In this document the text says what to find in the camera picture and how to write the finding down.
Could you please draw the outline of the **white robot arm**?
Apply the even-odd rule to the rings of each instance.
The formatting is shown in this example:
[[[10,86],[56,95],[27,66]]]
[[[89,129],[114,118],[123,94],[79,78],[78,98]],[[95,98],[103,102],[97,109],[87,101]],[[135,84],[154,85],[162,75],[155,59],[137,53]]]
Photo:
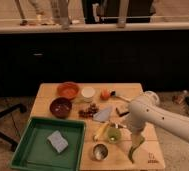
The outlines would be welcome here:
[[[141,133],[149,122],[189,143],[189,117],[162,109],[159,104],[159,96],[153,91],[145,91],[130,100],[127,128],[132,133]]]

